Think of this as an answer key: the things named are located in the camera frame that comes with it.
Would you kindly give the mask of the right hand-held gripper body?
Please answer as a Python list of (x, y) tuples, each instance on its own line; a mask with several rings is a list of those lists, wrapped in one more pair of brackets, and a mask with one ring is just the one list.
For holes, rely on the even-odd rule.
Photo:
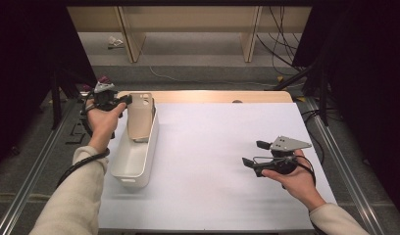
[(272, 146), (268, 150), (272, 154), (269, 162), (257, 163), (253, 160), (254, 166), (252, 168), (258, 177), (263, 176), (263, 169), (269, 169), (283, 175), (293, 172), (299, 165), (298, 157), (294, 152), (311, 147), (310, 143), (285, 136), (278, 136), (271, 144)]

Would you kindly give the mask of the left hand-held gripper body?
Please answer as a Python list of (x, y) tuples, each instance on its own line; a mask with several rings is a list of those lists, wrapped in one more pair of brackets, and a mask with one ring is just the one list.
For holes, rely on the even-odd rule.
[(93, 98), (93, 104), (89, 106), (89, 109), (111, 111), (120, 102), (117, 94), (113, 83), (98, 82), (89, 94)]

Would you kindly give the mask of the beige phone case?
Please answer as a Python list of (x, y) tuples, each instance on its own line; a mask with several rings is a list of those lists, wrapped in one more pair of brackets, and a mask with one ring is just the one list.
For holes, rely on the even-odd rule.
[(151, 93), (131, 93), (132, 103), (127, 106), (128, 137), (149, 137), (155, 115), (154, 99)]

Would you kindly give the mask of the white plastic storage box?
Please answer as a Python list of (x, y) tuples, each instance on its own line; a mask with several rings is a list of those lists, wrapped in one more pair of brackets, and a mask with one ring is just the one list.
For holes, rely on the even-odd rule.
[(127, 134), (126, 123), (116, 154), (111, 161), (111, 174), (127, 188), (142, 188), (149, 183), (156, 143), (159, 134), (159, 123), (155, 115), (148, 143), (134, 143)]

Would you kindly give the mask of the person's left hand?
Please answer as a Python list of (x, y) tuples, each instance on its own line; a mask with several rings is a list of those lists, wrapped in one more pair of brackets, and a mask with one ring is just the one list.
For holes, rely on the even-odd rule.
[(104, 153), (118, 126), (120, 115), (126, 108), (125, 103), (119, 103), (111, 111), (92, 109), (87, 113), (92, 135), (88, 143), (98, 154)]

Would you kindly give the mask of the person's right hand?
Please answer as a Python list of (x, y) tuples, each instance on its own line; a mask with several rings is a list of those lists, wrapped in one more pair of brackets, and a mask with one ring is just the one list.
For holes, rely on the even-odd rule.
[(298, 158), (298, 166), (293, 172), (287, 175), (279, 174), (273, 170), (264, 169), (262, 174), (267, 178), (279, 182), (286, 191), (295, 199), (300, 201), (309, 212), (326, 204), (324, 198), (316, 188), (312, 174), (308, 171), (310, 164), (304, 158), (302, 150), (296, 150), (294, 154)]

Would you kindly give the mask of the pink object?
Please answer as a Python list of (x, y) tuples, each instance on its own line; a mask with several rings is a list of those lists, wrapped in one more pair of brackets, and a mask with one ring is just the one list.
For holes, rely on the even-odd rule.
[[(107, 76), (101, 76), (100, 78), (98, 78), (98, 81), (101, 83), (111, 83), (110, 79)], [(87, 85), (87, 84), (83, 84), (82, 85), (82, 89), (84, 92), (88, 92), (92, 89), (91, 86)]]

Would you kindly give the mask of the white table mat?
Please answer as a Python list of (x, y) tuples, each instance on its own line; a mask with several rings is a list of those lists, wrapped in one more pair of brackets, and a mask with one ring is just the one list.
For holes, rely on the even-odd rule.
[(99, 225), (105, 230), (170, 232), (310, 231), (307, 209), (279, 183), (255, 175), (259, 140), (310, 139), (293, 103), (160, 104), (147, 186), (105, 177)]

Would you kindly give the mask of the black metal stand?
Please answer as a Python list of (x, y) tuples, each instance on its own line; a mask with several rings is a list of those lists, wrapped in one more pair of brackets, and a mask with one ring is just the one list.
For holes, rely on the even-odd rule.
[(273, 91), (280, 91), (294, 82), (306, 77), (302, 92), (305, 96), (314, 95), (315, 92), (319, 94), (319, 109), (320, 117), (325, 126), (328, 126), (326, 117), (326, 98), (327, 98), (327, 72), (326, 69), (318, 62), (313, 62), (307, 68), (299, 71), (287, 80), (282, 81), (273, 88)]
[[(50, 78), (51, 81), (51, 97), (53, 106), (53, 127), (55, 127), (62, 117), (62, 101), (60, 91), (63, 91), (69, 99), (92, 98), (89, 96), (91, 90), (99, 82), (94, 72), (79, 72), (58, 67), (54, 70)], [(87, 84), (92, 87), (88, 92), (84, 92), (82, 85)]]

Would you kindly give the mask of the white crumpled object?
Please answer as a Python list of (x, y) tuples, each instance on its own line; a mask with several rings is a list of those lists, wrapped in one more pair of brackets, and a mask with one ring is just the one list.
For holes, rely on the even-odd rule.
[(114, 36), (110, 36), (108, 38), (108, 48), (109, 49), (124, 48), (124, 47), (125, 47), (125, 45), (120, 39), (118, 39)]

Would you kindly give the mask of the dark curtain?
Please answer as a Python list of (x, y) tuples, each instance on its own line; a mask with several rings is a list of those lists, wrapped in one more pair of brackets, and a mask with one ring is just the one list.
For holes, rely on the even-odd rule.
[(312, 11), (296, 63), (331, 38), (328, 82), (339, 111), (400, 212), (400, 0), (304, 0)]
[(0, 0), (0, 163), (9, 156), (49, 91), (70, 98), (94, 86), (65, 0)]

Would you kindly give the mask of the light wooden shelf unit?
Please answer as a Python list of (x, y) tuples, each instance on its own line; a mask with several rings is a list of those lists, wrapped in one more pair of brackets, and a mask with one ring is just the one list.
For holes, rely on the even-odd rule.
[(253, 58), (260, 32), (301, 33), (309, 7), (70, 7), (78, 32), (119, 32), (128, 60), (138, 61), (148, 32), (234, 32), (244, 61)]

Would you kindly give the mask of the aluminium floor rail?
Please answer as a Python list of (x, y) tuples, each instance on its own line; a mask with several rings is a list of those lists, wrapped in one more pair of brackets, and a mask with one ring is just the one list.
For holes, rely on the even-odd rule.
[(36, 182), (47, 164), (50, 154), (52, 153), (56, 142), (64, 128), (66, 120), (75, 108), (76, 99), (69, 99), (62, 111), (62, 117), (59, 123), (50, 131), (45, 144), (41, 148), (39, 155), (36, 157), (28, 174), (24, 178), (23, 184), (18, 192), (12, 197), (11, 204), (4, 213), (0, 221), (0, 235), (11, 235), (20, 215), (25, 208), (27, 200), (36, 185)]
[(338, 171), (340, 172), (341, 178), (346, 185), (354, 205), (357, 208), (361, 219), (366, 225), (367, 230), (371, 235), (384, 235), (384, 230), (378, 220), (374, 208), (369, 203), (368, 198), (364, 194), (360, 184), (356, 179), (356, 176), (351, 171), (351, 168), (346, 162), (329, 127), (325, 125), (325, 122), (322, 120), (321, 116), (316, 117), (315, 123), (325, 141), (332, 159), (337, 166)]

